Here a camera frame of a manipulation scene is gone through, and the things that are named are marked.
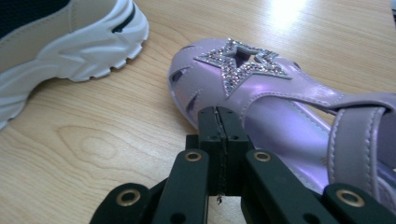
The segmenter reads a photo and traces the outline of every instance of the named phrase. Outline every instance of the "table surface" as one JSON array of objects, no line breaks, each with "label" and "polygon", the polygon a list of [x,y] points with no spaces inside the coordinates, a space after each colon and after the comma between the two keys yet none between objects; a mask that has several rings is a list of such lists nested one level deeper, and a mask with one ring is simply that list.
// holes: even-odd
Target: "table surface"
[{"label": "table surface", "polygon": [[[166,84],[171,59],[204,37],[275,51],[340,91],[396,92],[390,1],[136,0],[150,34],[108,77],[51,79],[0,132],[0,223],[88,223],[116,186],[153,187],[196,133]],[[209,223],[244,223],[238,198],[209,200]]]}]

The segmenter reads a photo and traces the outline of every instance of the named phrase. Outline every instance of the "shoe sole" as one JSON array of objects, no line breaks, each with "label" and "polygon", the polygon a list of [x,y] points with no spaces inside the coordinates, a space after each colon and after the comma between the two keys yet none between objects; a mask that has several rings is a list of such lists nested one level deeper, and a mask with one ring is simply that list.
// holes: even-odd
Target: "shoe sole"
[{"label": "shoe sole", "polygon": [[[131,12],[133,18],[125,24]],[[120,25],[122,30],[114,32]],[[107,76],[110,68],[119,69],[133,59],[148,37],[145,15],[132,1],[119,1],[101,20],[52,41],[34,60],[0,74],[0,130],[21,113],[40,82],[53,77],[81,82]]]}]

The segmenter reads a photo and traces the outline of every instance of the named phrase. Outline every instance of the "rhinestone star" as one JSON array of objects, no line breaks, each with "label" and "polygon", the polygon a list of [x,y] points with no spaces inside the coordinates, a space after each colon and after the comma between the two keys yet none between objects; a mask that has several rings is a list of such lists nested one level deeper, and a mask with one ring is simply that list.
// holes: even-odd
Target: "rhinestone star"
[{"label": "rhinestone star", "polygon": [[[248,61],[251,55],[254,55],[255,63]],[[194,59],[221,68],[224,90],[226,97],[229,97],[233,90],[252,75],[291,79],[282,67],[273,61],[276,56],[277,54],[272,51],[228,39],[220,49],[210,50]]]}]

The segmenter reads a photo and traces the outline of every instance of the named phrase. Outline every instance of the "sneaker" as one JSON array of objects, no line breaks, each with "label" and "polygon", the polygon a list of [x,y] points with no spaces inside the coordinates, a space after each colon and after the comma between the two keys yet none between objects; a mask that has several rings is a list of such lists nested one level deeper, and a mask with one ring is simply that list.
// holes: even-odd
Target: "sneaker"
[{"label": "sneaker", "polygon": [[0,130],[40,82],[106,76],[149,35],[132,0],[0,1],[0,22]]}]

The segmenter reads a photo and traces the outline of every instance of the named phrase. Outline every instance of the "sandal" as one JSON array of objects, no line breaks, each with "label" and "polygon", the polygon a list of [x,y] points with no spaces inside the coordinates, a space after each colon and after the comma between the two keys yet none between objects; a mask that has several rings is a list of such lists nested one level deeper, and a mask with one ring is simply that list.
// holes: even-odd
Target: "sandal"
[{"label": "sandal", "polygon": [[[194,127],[201,109],[228,107],[255,148],[274,151],[307,188],[346,183],[396,214],[396,94],[335,91],[272,51],[216,38],[181,49],[168,85]],[[301,103],[335,115],[333,125]]]}]

